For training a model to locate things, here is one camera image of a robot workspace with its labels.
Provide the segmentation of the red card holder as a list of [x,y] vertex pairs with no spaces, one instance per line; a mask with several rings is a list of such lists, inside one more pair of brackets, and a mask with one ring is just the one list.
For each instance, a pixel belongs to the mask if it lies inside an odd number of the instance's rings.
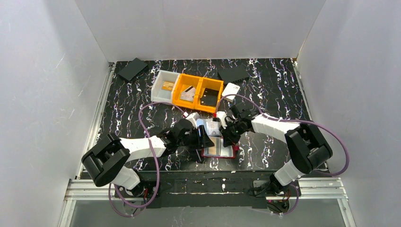
[[210,137],[210,139],[214,142],[215,147],[219,149],[219,155],[207,156],[205,155],[205,151],[207,151],[207,149],[205,148],[202,150],[201,154],[203,157],[228,158],[228,159],[234,159],[236,157],[237,151],[239,150],[239,146],[237,144],[224,147],[222,137]]

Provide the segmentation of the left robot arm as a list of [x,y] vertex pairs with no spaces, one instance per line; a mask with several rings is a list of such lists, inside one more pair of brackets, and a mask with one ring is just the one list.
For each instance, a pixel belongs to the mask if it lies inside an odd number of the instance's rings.
[[200,150],[214,145],[204,126],[196,127],[192,121],[180,119],[172,128],[150,138],[125,139],[110,133],[86,152],[81,162],[97,187],[112,183],[132,190],[140,184],[140,177],[125,167],[127,162],[168,156],[179,147]]

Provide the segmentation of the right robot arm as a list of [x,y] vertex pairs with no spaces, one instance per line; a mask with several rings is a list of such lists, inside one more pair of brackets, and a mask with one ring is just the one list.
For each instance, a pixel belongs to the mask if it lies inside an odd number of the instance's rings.
[[327,140],[319,128],[311,123],[281,122],[266,113],[240,110],[236,105],[230,110],[232,116],[223,111],[214,114],[221,123],[219,130],[224,147],[237,144],[246,132],[274,137],[288,147],[290,160],[270,176],[262,189],[282,191],[332,157],[332,149]]

